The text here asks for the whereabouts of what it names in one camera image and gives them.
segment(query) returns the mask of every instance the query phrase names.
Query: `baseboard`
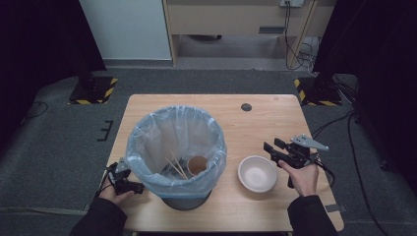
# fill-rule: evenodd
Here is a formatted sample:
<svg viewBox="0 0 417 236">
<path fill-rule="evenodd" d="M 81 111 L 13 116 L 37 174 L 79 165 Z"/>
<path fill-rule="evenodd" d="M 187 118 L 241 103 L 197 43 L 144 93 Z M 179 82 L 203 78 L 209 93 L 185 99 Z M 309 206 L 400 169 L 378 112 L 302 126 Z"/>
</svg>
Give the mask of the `baseboard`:
<svg viewBox="0 0 417 236">
<path fill-rule="evenodd" d="M 172 68 L 172 60 L 103 59 L 106 68 Z"/>
</svg>

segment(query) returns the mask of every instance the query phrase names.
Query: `black and yellow hazard tape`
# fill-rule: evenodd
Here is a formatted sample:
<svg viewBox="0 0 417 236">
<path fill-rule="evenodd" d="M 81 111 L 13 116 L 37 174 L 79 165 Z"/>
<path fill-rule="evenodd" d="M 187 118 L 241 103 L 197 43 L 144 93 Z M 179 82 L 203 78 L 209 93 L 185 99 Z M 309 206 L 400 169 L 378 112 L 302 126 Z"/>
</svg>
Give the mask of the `black and yellow hazard tape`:
<svg viewBox="0 0 417 236">
<path fill-rule="evenodd" d="M 113 93 L 114 87 L 116 86 L 116 82 L 118 79 L 113 78 L 108 86 L 105 88 L 105 94 L 103 97 L 100 97 L 99 99 L 86 99 L 86 98 L 80 98 L 80 99 L 74 99 L 70 100 L 68 104 L 80 104 L 80 105 L 88 105 L 88 104 L 99 104 L 99 103 L 106 103 L 108 99 L 110 98 L 111 93 Z"/>
<path fill-rule="evenodd" d="M 299 80 L 294 80 L 294 85 L 297 88 L 298 94 L 300 96 L 301 104 L 303 105 L 326 105 L 326 106 L 334 106 L 334 105 L 341 105 L 340 101 L 326 101 L 326 100 L 320 100 L 320 101 L 310 101 L 308 97 L 306 96 L 306 93 L 304 92 L 303 88 L 300 86 Z"/>
</svg>

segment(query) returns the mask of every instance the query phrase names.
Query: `white power strip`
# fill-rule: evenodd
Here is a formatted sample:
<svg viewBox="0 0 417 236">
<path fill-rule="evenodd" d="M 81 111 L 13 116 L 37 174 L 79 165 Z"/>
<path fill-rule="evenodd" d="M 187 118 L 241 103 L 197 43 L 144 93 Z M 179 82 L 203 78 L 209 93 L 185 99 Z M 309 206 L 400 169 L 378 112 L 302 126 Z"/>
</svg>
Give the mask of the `white power strip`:
<svg viewBox="0 0 417 236">
<path fill-rule="evenodd" d="M 302 7 L 304 0 L 281 0 L 279 6 L 287 7 L 289 4 L 291 7 Z"/>
</svg>

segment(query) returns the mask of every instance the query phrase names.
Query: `trash bin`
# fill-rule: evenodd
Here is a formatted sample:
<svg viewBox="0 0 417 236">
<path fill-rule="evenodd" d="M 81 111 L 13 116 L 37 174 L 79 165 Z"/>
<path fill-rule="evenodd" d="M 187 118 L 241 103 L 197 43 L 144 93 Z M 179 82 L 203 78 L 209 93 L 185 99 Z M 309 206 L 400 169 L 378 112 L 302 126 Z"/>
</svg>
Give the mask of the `trash bin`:
<svg viewBox="0 0 417 236">
<path fill-rule="evenodd" d="M 226 166 L 227 147 L 218 123 L 202 108 L 177 105 L 158 109 L 133 129 L 125 163 L 170 207 L 188 210 L 209 197 Z M 188 173 L 188 160 L 207 159 L 207 168 Z"/>
</svg>

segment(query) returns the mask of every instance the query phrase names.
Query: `wooden desk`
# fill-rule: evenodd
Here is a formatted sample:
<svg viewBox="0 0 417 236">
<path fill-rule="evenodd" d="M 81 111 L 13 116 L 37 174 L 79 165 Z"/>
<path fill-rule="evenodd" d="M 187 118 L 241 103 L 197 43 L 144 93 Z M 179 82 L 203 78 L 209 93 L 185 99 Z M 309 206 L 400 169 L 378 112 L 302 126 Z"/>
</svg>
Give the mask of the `wooden desk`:
<svg viewBox="0 0 417 236">
<path fill-rule="evenodd" d="M 250 103 L 252 110 L 241 109 Z M 275 187 L 263 194 L 252 193 L 239 181 L 237 169 L 248 155 L 269 158 L 264 142 L 274 138 L 289 142 L 310 132 L 294 95 L 242 94 L 137 94 L 126 107 L 108 164 L 124 156 L 133 127 L 146 115 L 170 105 L 186 104 L 205 109 L 221 126 L 227 145 L 226 168 L 208 200 L 190 211 L 167 206 L 162 199 L 145 190 L 125 202 L 122 209 L 129 216 L 129 231 L 230 232 L 230 231 L 292 231 L 287 207 L 298 197 L 287 185 L 288 174 L 278 169 Z M 334 196 L 323 170 L 319 175 L 318 194 L 324 205 L 335 204 Z M 343 228 L 340 213 L 328 214 L 337 230 Z"/>
<path fill-rule="evenodd" d="M 304 0 L 300 8 L 291 8 L 287 29 L 288 43 L 298 54 L 305 36 L 322 36 L 336 0 Z M 281 47 L 286 52 L 286 7 L 279 0 L 163 0 L 165 21 L 173 64 L 176 64 L 180 36 L 256 35 L 260 28 L 277 28 Z M 288 62 L 294 62 L 289 52 Z"/>
</svg>

